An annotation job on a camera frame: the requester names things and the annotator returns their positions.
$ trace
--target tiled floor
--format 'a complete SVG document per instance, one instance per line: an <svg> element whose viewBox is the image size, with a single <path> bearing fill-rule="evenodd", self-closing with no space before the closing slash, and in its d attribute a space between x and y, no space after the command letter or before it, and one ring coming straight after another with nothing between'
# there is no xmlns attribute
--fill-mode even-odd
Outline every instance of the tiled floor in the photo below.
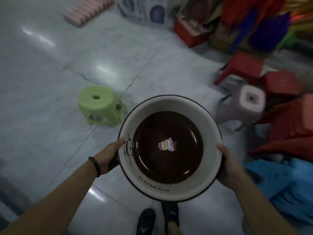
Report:
<svg viewBox="0 0 313 235"><path fill-rule="evenodd" d="M116 8L77 29L61 15L75 1L0 1L0 177L32 203L117 138L119 127L86 124L76 104L84 86L109 85L128 112L151 96L180 94L214 116L225 94L212 86L227 60L223 55L211 49L198 55L171 31L130 23ZM232 124L221 132L242 163L244 133ZM69 230L135 234L140 212L150 206L157 211L155 234L162 234L160 203L140 194L116 168L95 181ZM240 206L219 182L179 208L186 235L242 234Z"/></svg>

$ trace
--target red plastic stool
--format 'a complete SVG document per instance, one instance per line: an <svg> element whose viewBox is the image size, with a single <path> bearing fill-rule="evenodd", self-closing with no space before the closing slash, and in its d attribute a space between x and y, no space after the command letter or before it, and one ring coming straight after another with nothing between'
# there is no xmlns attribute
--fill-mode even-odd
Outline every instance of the red plastic stool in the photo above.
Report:
<svg viewBox="0 0 313 235"><path fill-rule="evenodd" d="M221 68L223 72L214 82L214 85L220 84L221 81L232 74L245 79L250 85L256 85L259 82L263 65L263 61L253 59L244 52L237 52L229 63Z"/></svg>
<svg viewBox="0 0 313 235"><path fill-rule="evenodd" d="M261 81L267 99L275 96L295 97L303 92L297 75L291 71L268 72Z"/></svg>
<svg viewBox="0 0 313 235"><path fill-rule="evenodd" d="M281 141L270 142L257 149L251 150L249 154L260 153L292 153L300 159L313 162L313 137L292 138Z"/></svg>

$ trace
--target shoe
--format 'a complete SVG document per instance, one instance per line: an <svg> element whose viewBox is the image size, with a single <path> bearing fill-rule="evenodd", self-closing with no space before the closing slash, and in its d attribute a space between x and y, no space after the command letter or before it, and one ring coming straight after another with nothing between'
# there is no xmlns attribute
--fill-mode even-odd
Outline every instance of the shoe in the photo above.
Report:
<svg viewBox="0 0 313 235"><path fill-rule="evenodd" d="M162 210L165 219L165 234L167 235L167 224L170 221L177 223L179 227L178 220L178 205L176 202L172 201L162 201Z"/></svg>
<svg viewBox="0 0 313 235"><path fill-rule="evenodd" d="M136 235L151 235L155 220L156 213L153 209L143 210L137 223Z"/></svg>

